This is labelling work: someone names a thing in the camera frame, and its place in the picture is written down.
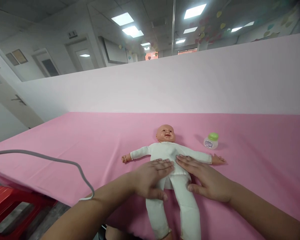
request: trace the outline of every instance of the baby doll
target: baby doll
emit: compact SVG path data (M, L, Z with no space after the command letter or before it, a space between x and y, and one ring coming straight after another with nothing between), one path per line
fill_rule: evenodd
M158 128L156 138L158 143L150 146L142 147L130 154L122 156L122 162L141 158L151 155L150 161L155 159L169 159L174 161L176 155L182 154L197 159L203 163L219 165L226 161L217 155L211 156L202 152L193 151L190 148L174 143L176 140L173 127L170 125L162 125ZM183 240L200 240L200 213L196 200L191 192L187 190L187 186L191 181L190 174L174 163L174 171L169 176L161 179L157 183L159 189L174 189L177 201L180 206L181 219L181 238ZM163 208L163 201L158 199L146 199L146 207L150 219L151 227L154 231L156 239L162 239L170 232L167 218Z

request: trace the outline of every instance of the doll leg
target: doll leg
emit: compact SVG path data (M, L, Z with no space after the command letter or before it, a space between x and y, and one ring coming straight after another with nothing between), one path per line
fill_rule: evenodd
M166 178L157 183L157 188L163 190ZM156 239L162 239L169 233L169 226L166 214L163 208L163 201L158 199L146 199L146 207Z
M200 213L193 194L187 190L189 178L187 175L172 175L170 180L180 207L181 238L200 240Z

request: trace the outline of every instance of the white onesie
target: white onesie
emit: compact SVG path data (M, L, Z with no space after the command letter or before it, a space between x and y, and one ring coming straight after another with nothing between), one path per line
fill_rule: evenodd
M151 155L150 161L158 158L174 161L176 155L191 156L200 162L211 164L211 156L202 152L193 151L190 148L172 142L153 143L130 153L131 159ZM201 239L200 213L196 200L191 192L187 190L191 178L190 174L180 167L176 162L174 171L169 176L161 179L157 188L174 189L180 206L181 238L183 240ZM151 227L156 239L162 239L169 233L169 226L163 208L163 201L158 199L146 199L147 211Z

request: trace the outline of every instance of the white cable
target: white cable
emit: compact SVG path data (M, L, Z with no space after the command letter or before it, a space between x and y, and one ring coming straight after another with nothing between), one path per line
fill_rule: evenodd
M32 155L32 156L35 156L35 157L39 157L39 158L43 158L43 159L47 159L47 160L50 160L50 161L54 161L54 162L61 162L61 163L68 163L68 164L72 164L72 165L75 165L78 169L79 169L79 172L81 174L81 177L82 179L85 181L85 183L88 185L88 187L91 189L92 191L92 195L91 197L86 197L86 198L80 198L79 201L81 200L90 200L94 197L94 188L93 186L89 183L89 181L86 179L86 177L84 176L84 173L82 171L82 168L81 166L76 163L76 162L72 162L72 161L69 161L69 160L62 160L62 159L59 159L59 158L53 158L53 157L49 157L49 156L46 156L46 155L43 155L43 154L40 154L40 153L36 153L36 152L31 152L31 151L27 151L27 150L3 150L3 151L0 151L0 155L1 154L7 154L7 153L22 153L22 154L28 154L28 155Z

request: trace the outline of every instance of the baby bottle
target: baby bottle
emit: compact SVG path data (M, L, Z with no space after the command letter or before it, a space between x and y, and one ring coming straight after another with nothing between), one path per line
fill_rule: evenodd
M211 150L216 149L218 146L219 135L217 133L210 133L203 141L203 145Z

